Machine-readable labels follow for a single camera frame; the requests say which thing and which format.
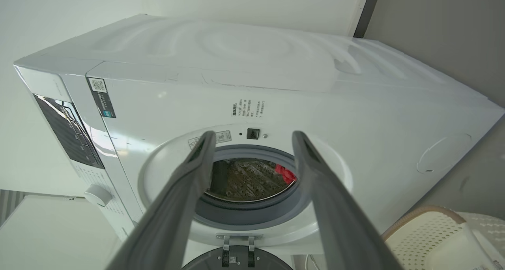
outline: label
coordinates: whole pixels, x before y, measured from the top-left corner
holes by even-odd
[[[196,137],[188,140],[189,147],[193,149],[196,146],[196,143],[200,140],[200,137]],[[221,131],[216,132],[216,144],[224,143],[231,141],[231,133],[230,131]]]
[[[261,118],[265,111],[265,102],[252,99],[241,99],[233,104],[232,117]]]
[[[114,108],[112,107],[112,103],[110,102],[105,81],[101,78],[89,77],[88,85],[92,90],[96,107],[98,107],[101,116],[115,118],[116,114],[114,112]]]

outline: red clothing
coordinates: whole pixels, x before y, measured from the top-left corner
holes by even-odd
[[[289,171],[289,169],[286,169],[284,166],[281,166],[280,164],[275,166],[275,172],[282,175],[282,178],[286,184],[291,184],[293,181],[296,181],[296,176],[294,173]]]

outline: laundry basket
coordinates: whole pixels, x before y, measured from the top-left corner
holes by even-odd
[[[503,270],[505,221],[426,206],[382,235],[406,270]]]

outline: front-loading washer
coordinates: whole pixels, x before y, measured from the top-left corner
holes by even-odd
[[[383,232],[503,115],[380,42],[241,24],[138,15],[15,67],[122,239],[207,130],[216,162],[287,170],[304,131]],[[245,202],[204,195],[185,261],[223,232],[262,234],[256,246],[276,255],[323,252],[296,181]]]

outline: qr code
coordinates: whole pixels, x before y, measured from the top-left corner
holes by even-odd
[[[105,82],[101,78],[90,78],[90,82],[92,85],[92,90],[94,92],[107,92],[105,88]]]

